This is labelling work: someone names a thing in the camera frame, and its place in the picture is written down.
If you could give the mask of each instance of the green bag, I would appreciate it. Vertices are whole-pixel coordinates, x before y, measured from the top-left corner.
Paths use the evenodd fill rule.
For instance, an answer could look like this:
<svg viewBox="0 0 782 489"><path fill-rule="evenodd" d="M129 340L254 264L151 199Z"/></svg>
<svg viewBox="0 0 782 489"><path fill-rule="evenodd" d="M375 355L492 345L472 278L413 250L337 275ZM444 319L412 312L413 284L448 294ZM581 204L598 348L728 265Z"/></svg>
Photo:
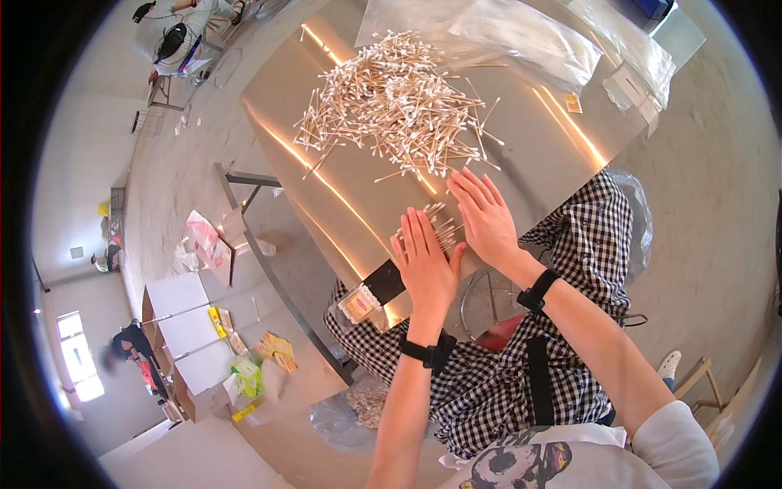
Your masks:
<svg viewBox="0 0 782 489"><path fill-rule="evenodd" d="M260 369L258 365L241 355L236 355L231 362L231 373L235 373L239 383L239 393L253 399L264 391L260 383Z"/></svg>

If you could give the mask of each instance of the concrete floor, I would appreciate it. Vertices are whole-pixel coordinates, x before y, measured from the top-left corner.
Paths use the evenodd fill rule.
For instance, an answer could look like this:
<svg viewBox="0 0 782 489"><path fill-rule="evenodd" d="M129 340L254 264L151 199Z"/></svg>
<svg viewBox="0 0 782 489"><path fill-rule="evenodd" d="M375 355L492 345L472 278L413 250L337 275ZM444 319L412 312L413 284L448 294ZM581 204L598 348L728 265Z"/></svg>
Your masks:
<svg viewBox="0 0 782 489"><path fill-rule="evenodd" d="M654 366L668 351L681 350L679 381L700 357L710 357L719 388L730 397L754 365L773 324L780 140L762 85L725 21L706 0L681 3L708 40L673 78L669 108L658 130L649 139L636 138L611 162L639 178L654 215L650 267L629 288L632 312L643 312L650 321L628 333ZM324 4L298 0L269 22L247 23L233 43L243 48L239 68L223 88L206 85L195 92L189 127L174 136L180 114L169 112L159 138L138 140L127 184L123 273L135 314L140 314L144 284L170 273L190 210L213 221L222 218L212 215L221 198L213 162L269 173L238 95L279 42ZM249 191L236 190L240 199L241 192ZM280 239L281 256L293 246L309 246L297 241L308 236L297 231L300 225L286 201L273 201L271 195L261 199L254 205L274 206L258 217L267 223L259 235ZM312 260L322 257L313 253ZM310 273L288 260L281 273L295 286L305 270ZM331 281L333 272L318 270L314 283ZM308 317L316 318L328 298L330 290L320 288L302 306ZM485 296L485 279L474 293ZM475 318L469 321L480 321L473 334L492 321L485 301L476 300L467 306L468 316ZM500 305L500 320L513 314L509 300ZM451 315L447 326L455 318ZM465 337L458 325L452 331ZM708 385L693 389L684 400L698 398L708 398ZM710 415L706 412L704 420ZM312 430L306 412L254 428L242 422L238 428L295 487L356 487L368 474L371 453L333 451ZM434 487L448 476L436 463L442 453L437 443L425 445L419 487Z"/></svg>

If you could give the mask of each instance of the sandal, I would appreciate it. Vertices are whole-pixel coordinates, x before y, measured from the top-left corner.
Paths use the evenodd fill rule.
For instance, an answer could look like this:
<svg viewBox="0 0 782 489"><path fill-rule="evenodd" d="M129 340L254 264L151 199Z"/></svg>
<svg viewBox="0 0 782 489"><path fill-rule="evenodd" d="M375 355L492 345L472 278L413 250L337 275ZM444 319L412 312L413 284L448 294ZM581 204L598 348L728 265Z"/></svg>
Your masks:
<svg viewBox="0 0 782 489"><path fill-rule="evenodd" d="M236 8L236 4L242 4L242 6L239 8L239 10L236 11L236 18L231 21L232 26L238 26L240 22L242 22L242 14L244 14L244 8L246 7L246 4L243 0L239 0L238 2L234 3L234 8Z"/></svg>
<svg viewBox="0 0 782 489"><path fill-rule="evenodd" d="M679 361L682 359L682 354L678 350L670 352L660 364L660 368L657 369L657 375L661 379L672 379L676 374L676 367L679 365Z"/></svg>

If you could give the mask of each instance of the window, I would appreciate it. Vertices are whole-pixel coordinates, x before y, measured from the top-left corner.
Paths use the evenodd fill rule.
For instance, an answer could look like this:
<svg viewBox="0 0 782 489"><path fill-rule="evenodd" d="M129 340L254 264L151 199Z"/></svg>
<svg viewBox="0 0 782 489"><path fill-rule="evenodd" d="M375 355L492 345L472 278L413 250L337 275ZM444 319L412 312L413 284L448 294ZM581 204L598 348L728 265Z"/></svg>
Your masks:
<svg viewBox="0 0 782 489"><path fill-rule="evenodd" d="M76 387L76 394L82 402L102 396L105 391L95 370L95 363L87 347L87 338L81 328L79 311L57 318L59 345L63 349L65 365L70 379Z"/></svg>

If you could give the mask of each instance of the left hand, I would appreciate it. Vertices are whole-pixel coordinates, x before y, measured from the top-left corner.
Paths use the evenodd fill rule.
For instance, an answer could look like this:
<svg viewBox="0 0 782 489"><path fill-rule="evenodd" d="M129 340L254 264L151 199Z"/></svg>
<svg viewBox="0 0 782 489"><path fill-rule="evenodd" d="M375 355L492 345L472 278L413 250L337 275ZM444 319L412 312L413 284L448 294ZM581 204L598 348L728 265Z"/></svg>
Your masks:
<svg viewBox="0 0 782 489"><path fill-rule="evenodd" d="M432 327L439 331L456 297L459 267L467 243L457 244L447 260L437 243L432 223L422 210L408 207L401 221L404 249L395 236L391 237L391 246L402 282L413 300L413 315L426 317L429 321L425 323L434 324Z"/></svg>

